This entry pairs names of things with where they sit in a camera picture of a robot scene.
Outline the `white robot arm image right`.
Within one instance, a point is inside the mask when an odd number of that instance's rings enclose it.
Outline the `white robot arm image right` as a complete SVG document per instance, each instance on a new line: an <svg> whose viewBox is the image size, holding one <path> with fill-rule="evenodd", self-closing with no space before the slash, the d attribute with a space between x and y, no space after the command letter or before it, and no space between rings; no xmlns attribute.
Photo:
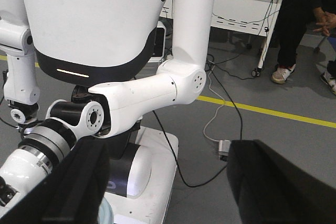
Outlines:
<svg viewBox="0 0 336 224"><path fill-rule="evenodd" d="M1 223L162 223L178 140L147 113L192 103L214 0L1 0L4 99L21 136Z"/></svg>

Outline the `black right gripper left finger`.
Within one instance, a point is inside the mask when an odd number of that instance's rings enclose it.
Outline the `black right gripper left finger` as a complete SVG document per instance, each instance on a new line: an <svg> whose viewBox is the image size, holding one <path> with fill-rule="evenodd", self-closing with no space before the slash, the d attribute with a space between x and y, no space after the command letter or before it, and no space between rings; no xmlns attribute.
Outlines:
<svg viewBox="0 0 336 224"><path fill-rule="evenodd" d="M105 142L84 137L1 223L98 223L108 177Z"/></svg>

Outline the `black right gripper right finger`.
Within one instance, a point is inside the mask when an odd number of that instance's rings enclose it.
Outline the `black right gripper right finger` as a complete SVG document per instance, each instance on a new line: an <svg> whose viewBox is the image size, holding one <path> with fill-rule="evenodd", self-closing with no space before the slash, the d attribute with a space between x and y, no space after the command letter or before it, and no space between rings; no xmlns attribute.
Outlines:
<svg viewBox="0 0 336 224"><path fill-rule="evenodd" d="M242 223L335 223L335 188L260 140L231 142L227 177Z"/></svg>

